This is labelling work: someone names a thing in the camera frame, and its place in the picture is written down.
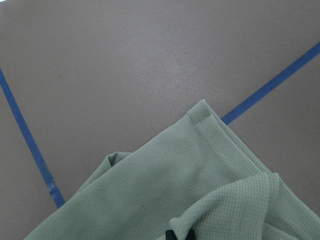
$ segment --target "blue tape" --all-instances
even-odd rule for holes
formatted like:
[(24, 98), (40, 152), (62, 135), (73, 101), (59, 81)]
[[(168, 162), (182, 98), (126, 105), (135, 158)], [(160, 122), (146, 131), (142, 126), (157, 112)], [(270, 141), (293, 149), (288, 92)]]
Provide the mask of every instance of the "blue tape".
[(293, 75), (296, 71), (301, 69), (304, 65), (310, 62), (314, 57), (316, 57), (320, 53), (320, 42), (316, 44), (313, 48), (299, 57), (296, 61), (294, 61), (290, 66), (288, 66), (285, 70), (280, 72), (277, 76), (263, 85), (259, 90), (249, 96), (246, 100), (236, 106), (233, 110), (231, 110), (228, 114), (221, 118), (221, 120), (226, 124), (230, 124), (236, 118), (238, 118), (241, 114), (251, 108), (254, 104), (260, 101), (264, 96), (269, 94), (273, 89), (287, 80), (291, 75)]
[(6, 100), (11, 108), (11, 111), (14, 115), (14, 118), (16, 122), (19, 125), (19, 128), (22, 132), (22, 135), (24, 137), (24, 140), (26, 144), (28, 145), (30, 152), (34, 158), (34, 161), (45, 181), (46, 186), (49, 189), (51, 198), (54, 200), (55, 205), (60, 208), (63, 204), (65, 204), (64, 197), (62, 196), (59, 188), (55, 185), (55, 180), (53, 176), (51, 175), (50, 171), (47, 168), (46, 162), (44, 158), (42, 157), (38, 146), (32, 137), (32, 134), (25, 122), (24, 117), (22, 116), (22, 113), (17, 105), (17, 102), (9, 88), (9, 85), (5, 79), (5, 76), (0, 68), (0, 85), (2, 87), (3, 93), (6, 97)]

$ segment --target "blue stripe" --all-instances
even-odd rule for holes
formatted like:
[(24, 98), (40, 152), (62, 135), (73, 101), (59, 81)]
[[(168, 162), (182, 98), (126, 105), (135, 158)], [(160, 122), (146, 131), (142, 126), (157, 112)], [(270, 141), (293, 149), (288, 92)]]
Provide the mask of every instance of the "blue stripe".
[(21, 113), (21, 111), (17, 105), (17, 102), (16, 102), (16, 100), (15, 100), (15, 98), (9, 88), (9, 85), (5, 79), (5, 76), (1, 71), (1, 68), (0, 68), (0, 85), (2, 87), (2, 90), (3, 90), (3, 93), (6, 97), (6, 100), (8, 101), (8, 104), (11, 108), (11, 111), (14, 115), (14, 118), (19, 125), (19, 128), (20, 128), (22, 135), (24, 137), (24, 140), (30, 149), (30, 152), (34, 158), (34, 161), (35, 161), (37, 167), (40, 170), (40, 173), (45, 181), (46, 186), (49, 188), (51, 198), (54, 200), (56, 206), (58, 208), (60, 208), (65, 203), (64, 197), (62, 196), (59, 188), (55, 185), (55, 180), (47, 168), (46, 162), (38, 149), (36, 141), (32, 137), (32, 134), (31, 134), (26, 122), (25, 122), (24, 117), (22, 116), (22, 113)]
[(304, 65), (310, 62), (314, 57), (316, 57), (320, 53), (320, 42), (299, 57), (296, 61), (294, 61), (290, 66), (288, 66), (285, 70), (280, 72), (277, 76), (263, 85), (259, 90), (249, 96), (246, 100), (236, 106), (233, 110), (231, 110), (227, 115), (221, 118), (221, 120), (226, 124), (230, 124), (236, 118), (238, 118), (241, 114), (251, 108), (254, 104), (260, 101), (264, 96), (269, 94), (273, 89), (287, 80), (291, 75), (293, 75), (296, 71), (301, 69)]

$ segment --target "gray table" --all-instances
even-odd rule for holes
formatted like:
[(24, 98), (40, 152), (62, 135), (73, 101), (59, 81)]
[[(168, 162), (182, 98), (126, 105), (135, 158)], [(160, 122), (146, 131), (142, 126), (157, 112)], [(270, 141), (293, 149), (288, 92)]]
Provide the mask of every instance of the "gray table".
[[(318, 0), (7, 0), (0, 66), (66, 200), (201, 99), (224, 116), (320, 40)], [(320, 215), (320, 57), (230, 124)], [(0, 239), (56, 210), (0, 92)]]

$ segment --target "towel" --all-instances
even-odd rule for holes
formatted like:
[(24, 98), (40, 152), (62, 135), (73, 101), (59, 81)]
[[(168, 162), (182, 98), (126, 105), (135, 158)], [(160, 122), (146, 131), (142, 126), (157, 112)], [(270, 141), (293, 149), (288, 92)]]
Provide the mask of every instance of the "towel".
[(108, 154), (25, 238), (108, 239), (319, 240), (320, 218), (203, 99), (136, 151)]

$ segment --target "crumpled fabric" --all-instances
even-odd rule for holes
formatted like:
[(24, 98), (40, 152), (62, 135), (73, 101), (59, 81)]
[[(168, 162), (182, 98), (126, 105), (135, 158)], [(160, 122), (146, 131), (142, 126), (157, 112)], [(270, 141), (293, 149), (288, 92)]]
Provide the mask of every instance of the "crumpled fabric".
[(205, 100), (136, 151), (106, 156), (25, 240), (319, 240), (320, 218)]

